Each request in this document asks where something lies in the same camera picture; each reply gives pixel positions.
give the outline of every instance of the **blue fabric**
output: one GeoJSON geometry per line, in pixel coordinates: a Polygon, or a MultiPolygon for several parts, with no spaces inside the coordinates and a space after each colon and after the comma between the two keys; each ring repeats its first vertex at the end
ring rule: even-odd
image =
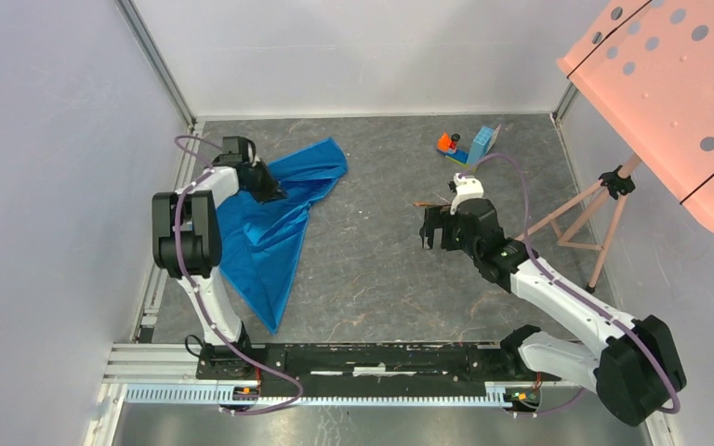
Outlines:
{"type": "Polygon", "coordinates": [[[261,204],[242,191],[220,205],[220,272],[276,334],[297,272],[308,211],[333,189],[348,167],[332,138],[268,167],[287,198],[261,204]]]}

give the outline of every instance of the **white wall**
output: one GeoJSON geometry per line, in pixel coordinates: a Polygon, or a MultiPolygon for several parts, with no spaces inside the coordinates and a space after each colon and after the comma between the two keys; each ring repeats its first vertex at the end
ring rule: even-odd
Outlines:
{"type": "MultiPolygon", "coordinates": [[[[563,133],[582,189],[630,156],[628,145],[584,98],[565,116],[563,133]]],[[[675,338],[688,379],[682,411],[671,417],[682,445],[714,444],[714,234],[702,228],[642,166],[607,270],[621,308],[655,314],[675,338]]],[[[593,220],[608,228],[608,210],[593,220]]]]}
{"type": "Polygon", "coordinates": [[[199,116],[551,111],[606,0],[136,0],[199,116]]]}
{"type": "Polygon", "coordinates": [[[0,445],[80,444],[184,126],[109,0],[0,1],[0,445]]]}

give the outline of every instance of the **gray floor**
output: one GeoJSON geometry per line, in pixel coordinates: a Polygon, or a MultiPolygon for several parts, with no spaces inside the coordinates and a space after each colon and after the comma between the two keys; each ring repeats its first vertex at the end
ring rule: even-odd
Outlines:
{"type": "MultiPolygon", "coordinates": [[[[496,340],[532,323],[553,335],[569,334],[545,313],[485,282],[467,256],[423,251],[417,235],[422,211],[413,201],[444,203],[447,182],[461,167],[437,154],[442,132],[460,133],[467,147],[482,125],[502,131],[492,151],[515,157],[527,173],[532,219],[537,221],[575,194],[575,183],[547,115],[418,116],[212,122],[204,136],[252,138],[268,161],[333,137],[349,173],[311,210],[294,289],[280,331],[272,336],[236,296],[233,304],[257,342],[496,340]]],[[[203,147],[202,154],[215,151],[203,147]]],[[[476,177],[494,203],[508,235],[522,229],[522,192],[507,164],[479,168],[476,177]]],[[[575,216],[566,216],[567,224],[575,216]]],[[[591,251],[556,245],[551,229],[535,248],[554,268],[586,283],[591,251]]],[[[587,230],[574,238],[592,243],[587,230]]],[[[605,278],[596,296],[610,299],[605,278]]],[[[201,327],[174,282],[165,287],[153,342],[178,343],[201,327]]]]}
{"type": "MultiPolygon", "coordinates": [[[[543,389],[543,409],[565,403],[572,389],[543,389]]],[[[126,404],[120,446],[642,446],[644,425],[625,426],[594,395],[535,420],[514,420],[483,407],[295,407],[230,417],[189,404],[126,404]]]]}

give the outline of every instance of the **pink perforated panel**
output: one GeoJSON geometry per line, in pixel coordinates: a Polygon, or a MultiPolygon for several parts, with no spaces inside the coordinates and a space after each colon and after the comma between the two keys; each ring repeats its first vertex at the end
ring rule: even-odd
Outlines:
{"type": "Polygon", "coordinates": [[[714,232],[714,0],[614,0],[558,63],[714,232]]]}

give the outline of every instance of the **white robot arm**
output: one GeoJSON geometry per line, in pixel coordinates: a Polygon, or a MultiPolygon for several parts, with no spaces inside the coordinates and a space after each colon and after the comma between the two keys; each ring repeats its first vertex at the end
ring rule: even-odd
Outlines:
{"type": "Polygon", "coordinates": [[[519,368],[598,394],[617,418],[634,426],[677,398],[686,379],[662,321],[640,321],[601,302],[523,242],[506,238],[479,180],[455,175],[450,188],[456,193],[452,204],[426,208],[423,246],[432,248],[434,231],[442,230],[443,249],[464,251],[487,281],[543,309],[581,341],[563,341],[527,325],[502,341],[519,368]]]}
{"type": "Polygon", "coordinates": [[[225,137],[223,150],[206,171],[208,176],[192,184],[182,211],[182,255],[195,285],[182,275],[174,240],[174,214],[178,197],[186,188],[157,193],[152,198],[154,261],[158,267],[167,269],[168,275],[185,290],[204,327],[204,341],[215,346],[224,344],[215,333],[216,327],[232,343],[238,342],[243,335],[242,321],[231,308],[223,277],[218,272],[222,240],[216,209],[240,190],[249,191],[260,203],[285,197],[266,165],[256,155],[253,141],[243,137],[225,137]],[[207,323],[195,298],[193,286],[199,288],[211,324],[207,323]]]}

